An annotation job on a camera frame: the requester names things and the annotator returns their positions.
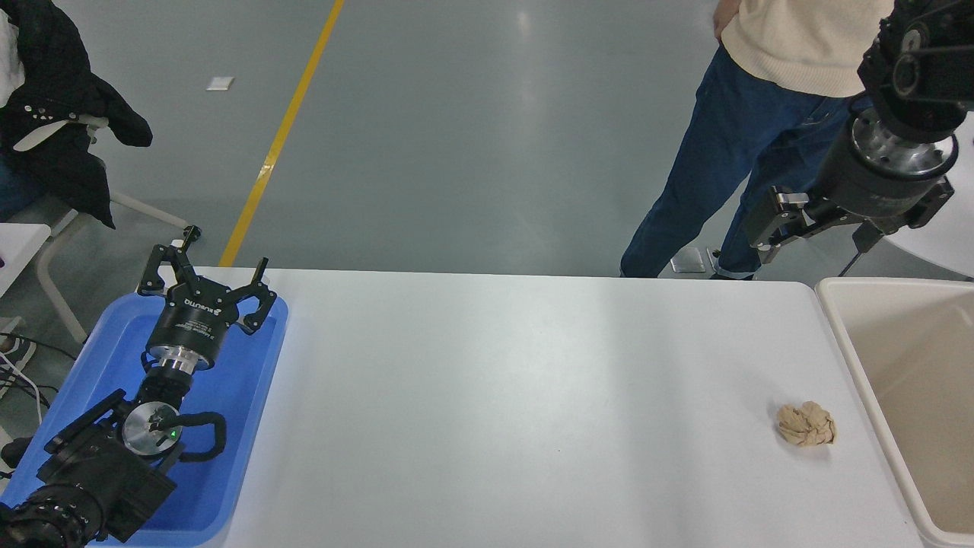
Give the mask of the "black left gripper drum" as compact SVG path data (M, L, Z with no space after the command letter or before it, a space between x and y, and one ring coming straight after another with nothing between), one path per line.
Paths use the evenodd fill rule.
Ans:
M146 351L160 358L167 348L181 347L200 358L217 358L231 323L239 318L236 303L228 297L231 291L208 279L174 285Z

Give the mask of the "person's right hand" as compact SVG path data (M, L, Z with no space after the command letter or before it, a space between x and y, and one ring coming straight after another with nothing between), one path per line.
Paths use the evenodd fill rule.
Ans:
M728 24L740 13L741 0L720 0L712 14L714 38L721 42L721 35Z

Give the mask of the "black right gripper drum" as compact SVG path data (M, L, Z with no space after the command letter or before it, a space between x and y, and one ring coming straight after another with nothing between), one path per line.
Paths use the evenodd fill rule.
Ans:
M813 233L859 225L865 253L900 228L924 228L954 195L947 172L956 136L932 143L902 139L883 126L846 126L813 185Z

